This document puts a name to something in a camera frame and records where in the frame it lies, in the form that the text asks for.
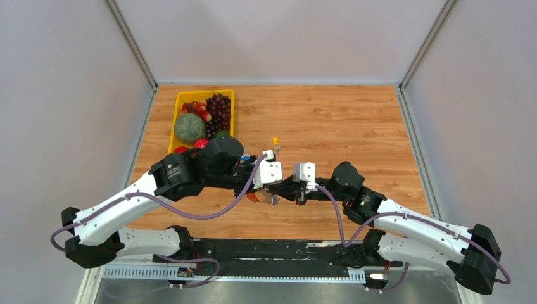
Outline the red handled key organizer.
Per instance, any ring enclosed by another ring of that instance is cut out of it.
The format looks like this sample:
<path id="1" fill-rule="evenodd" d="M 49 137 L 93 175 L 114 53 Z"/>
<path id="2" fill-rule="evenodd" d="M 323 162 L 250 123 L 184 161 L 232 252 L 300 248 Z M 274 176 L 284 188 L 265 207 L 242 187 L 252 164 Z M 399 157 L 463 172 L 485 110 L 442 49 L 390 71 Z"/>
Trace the red handled key organizer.
<path id="1" fill-rule="evenodd" d="M 276 194 L 268 193 L 266 189 L 246 194 L 246 198 L 255 203 L 267 203 L 275 206 L 279 203 L 279 197 Z"/>

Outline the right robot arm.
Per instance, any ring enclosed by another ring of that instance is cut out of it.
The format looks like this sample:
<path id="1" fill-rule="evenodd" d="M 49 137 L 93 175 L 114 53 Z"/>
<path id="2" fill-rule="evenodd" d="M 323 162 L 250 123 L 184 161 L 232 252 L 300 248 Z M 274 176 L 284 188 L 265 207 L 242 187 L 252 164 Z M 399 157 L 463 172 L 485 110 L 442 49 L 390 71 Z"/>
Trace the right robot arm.
<path id="1" fill-rule="evenodd" d="M 298 163 L 293 175 L 267 186 L 267 191 L 303 205 L 308 200 L 342 204 L 337 212 L 358 224 L 356 238 L 367 226 L 362 256 L 369 264 L 381 260 L 411 263 L 454 276 L 463 287 L 490 295 L 496 283 L 510 284 L 500 264 L 501 249 L 491 229 L 455 225 L 404 207 L 366 187 L 364 176 L 348 161 L 335 167 L 330 178 L 316 176 L 315 164 Z"/>

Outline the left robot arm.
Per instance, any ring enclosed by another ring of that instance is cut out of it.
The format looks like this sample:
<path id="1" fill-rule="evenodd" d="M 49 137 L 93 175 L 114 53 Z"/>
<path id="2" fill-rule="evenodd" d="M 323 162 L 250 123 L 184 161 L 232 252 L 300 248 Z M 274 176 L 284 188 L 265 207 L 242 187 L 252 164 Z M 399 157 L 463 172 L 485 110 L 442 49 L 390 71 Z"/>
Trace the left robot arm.
<path id="1" fill-rule="evenodd" d="M 129 229 L 126 225 L 162 206 L 189 219 L 208 220 L 229 211 L 246 194 L 263 187 L 258 180 L 269 168 L 273 151 L 242 161 L 243 145 L 233 137 L 208 141 L 204 148 L 170 153 L 156 162 L 129 187 L 86 210 L 62 212 L 63 229 L 72 237 L 65 241 L 65 256 L 89 269 L 129 255 L 161 255 L 188 261 L 194 246 L 186 227 L 165 230 Z M 193 215 L 172 206 L 183 198 L 199 195 L 206 187 L 234 191 L 235 200 L 211 215 Z"/>

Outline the green avocado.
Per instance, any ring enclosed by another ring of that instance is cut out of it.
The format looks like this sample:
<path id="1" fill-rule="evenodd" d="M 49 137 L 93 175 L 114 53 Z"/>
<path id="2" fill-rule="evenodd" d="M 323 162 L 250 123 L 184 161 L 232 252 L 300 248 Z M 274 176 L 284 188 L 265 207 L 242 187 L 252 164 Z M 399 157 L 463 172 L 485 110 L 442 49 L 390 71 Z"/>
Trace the green avocado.
<path id="1" fill-rule="evenodd" d="M 228 138 L 228 137 L 230 137 L 230 134 L 229 134 L 228 130 L 220 130 L 214 135 L 213 138 L 214 139 L 223 139 L 223 138 Z"/>

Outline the yellow key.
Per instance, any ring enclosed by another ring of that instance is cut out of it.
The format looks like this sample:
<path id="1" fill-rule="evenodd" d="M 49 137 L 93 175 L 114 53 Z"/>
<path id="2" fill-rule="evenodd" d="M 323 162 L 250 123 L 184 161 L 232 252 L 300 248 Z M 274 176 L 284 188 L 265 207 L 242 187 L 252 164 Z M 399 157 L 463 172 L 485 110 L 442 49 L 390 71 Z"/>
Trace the yellow key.
<path id="1" fill-rule="evenodd" d="M 279 151 L 281 149 L 281 144 L 280 144 L 279 138 L 277 136 L 274 136 L 272 138 L 272 143 L 273 143 L 273 147 L 274 147 L 274 155 L 276 157 L 278 157 L 279 156 Z"/>

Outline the red pomegranate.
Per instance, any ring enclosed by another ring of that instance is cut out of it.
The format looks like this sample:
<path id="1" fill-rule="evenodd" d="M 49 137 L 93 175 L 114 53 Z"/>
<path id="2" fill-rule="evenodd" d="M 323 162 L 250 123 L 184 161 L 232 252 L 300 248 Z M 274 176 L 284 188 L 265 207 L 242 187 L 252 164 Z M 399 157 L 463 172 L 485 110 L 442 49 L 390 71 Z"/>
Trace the red pomegranate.
<path id="1" fill-rule="evenodd" d="M 209 139 L 199 139 L 194 142 L 193 148 L 203 149 L 209 142 Z"/>

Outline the red apple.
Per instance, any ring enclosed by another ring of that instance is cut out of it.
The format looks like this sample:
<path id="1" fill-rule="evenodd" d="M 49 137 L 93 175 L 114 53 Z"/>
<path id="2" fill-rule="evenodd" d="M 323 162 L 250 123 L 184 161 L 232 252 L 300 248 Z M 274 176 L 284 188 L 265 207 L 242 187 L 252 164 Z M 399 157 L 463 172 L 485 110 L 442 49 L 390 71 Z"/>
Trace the red apple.
<path id="1" fill-rule="evenodd" d="M 185 146 L 179 146 L 179 147 L 177 147 L 177 148 L 175 148 L 173 150 L 173 153 L 184 153 L 184 152 L 186 152 L 188 150 L 189 150 L 189 148 L 187 148 Z"/>

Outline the green melon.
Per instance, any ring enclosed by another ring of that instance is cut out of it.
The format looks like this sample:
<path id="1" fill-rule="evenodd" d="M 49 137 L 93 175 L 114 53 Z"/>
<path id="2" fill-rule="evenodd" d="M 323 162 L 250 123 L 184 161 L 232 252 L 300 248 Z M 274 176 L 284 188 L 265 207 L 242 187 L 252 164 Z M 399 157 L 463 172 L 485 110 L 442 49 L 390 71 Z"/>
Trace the green melon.
<path id="1" fill-rule="evenodd" d="M 174 135 L 186 144 L 194 144 L 195 141 L 205 138 L 205 122 L 195 114 L 183 114 L 174 123 Z"/>

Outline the dark purple grapes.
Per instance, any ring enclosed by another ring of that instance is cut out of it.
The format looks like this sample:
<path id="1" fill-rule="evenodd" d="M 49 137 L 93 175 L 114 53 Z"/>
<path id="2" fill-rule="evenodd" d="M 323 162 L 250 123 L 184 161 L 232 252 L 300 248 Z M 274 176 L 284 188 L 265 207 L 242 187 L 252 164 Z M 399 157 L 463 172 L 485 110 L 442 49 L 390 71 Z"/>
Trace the dark purple grapes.
<path id="1" fill-rule="evenodd" d="M 213 94 L 207 100 L 207 109 L 212 120 L 205 122 L 206 138 L 213 139 L 220 130 L 228 130 L 231 134 L 231 99 L 220 93 Z"/>

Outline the red peaches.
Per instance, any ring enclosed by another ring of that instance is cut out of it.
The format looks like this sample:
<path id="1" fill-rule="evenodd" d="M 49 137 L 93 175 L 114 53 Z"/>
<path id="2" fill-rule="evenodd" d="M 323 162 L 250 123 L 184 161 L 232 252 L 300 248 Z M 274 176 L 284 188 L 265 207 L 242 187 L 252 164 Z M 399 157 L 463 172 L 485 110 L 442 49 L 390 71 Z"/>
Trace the red peaches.
<path id="1" fill-rule="evenodd" d="M 191 113 L 199 116 L 204 122 L 212 120 L 212 115 L 207 109 L 206 101 L 183 102 L 180 113 Z"/>

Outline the yellow plastic tray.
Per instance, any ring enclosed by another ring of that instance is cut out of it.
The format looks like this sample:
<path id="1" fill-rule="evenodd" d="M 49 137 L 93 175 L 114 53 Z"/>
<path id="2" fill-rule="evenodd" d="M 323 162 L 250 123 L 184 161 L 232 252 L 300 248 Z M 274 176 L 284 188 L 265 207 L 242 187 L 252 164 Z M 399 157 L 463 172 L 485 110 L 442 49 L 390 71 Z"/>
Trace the yellow plastic tray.
<path id="1" fill-rule="evenodd" d="M 235 136 L 234 106 L 231 89 L 178 93 L 168 152 L 193 148 L 219 135 Z"/>

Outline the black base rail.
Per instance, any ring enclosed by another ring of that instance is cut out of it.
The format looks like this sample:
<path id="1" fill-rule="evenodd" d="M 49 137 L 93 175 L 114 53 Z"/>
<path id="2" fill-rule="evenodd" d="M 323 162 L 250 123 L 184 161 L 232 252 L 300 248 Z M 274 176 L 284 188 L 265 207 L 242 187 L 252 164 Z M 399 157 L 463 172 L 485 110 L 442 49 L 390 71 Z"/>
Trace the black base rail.
<path id="1" fill-rule="evenodd" d="M 104 267 L 104 279 L 151 279 L 179 285 L 206 279 L 231 282 L 363 283 L 380 288 L 388 269 L 409 263 L 456 274 L 444 250 L 374 230 L 344 247 L 335 241 L 196 239 L 186 263 L 128 258 Z"/>

